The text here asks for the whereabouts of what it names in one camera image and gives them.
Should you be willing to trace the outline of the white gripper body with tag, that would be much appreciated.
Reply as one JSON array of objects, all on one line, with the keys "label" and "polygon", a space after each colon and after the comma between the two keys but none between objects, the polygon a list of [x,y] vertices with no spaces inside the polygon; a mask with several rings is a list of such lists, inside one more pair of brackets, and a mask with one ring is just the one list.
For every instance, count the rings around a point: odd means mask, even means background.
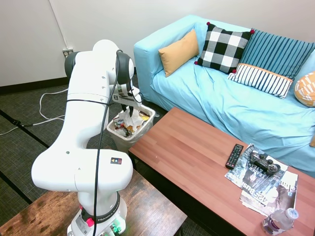
[{"label": "white gripper body with tag", "polygon": [[112,100],[116,103],[131,107],[140,107],[142,105],[141,93],[138,91],[133,91],[133,93],[129,92],[124,95],[113,94]]}]

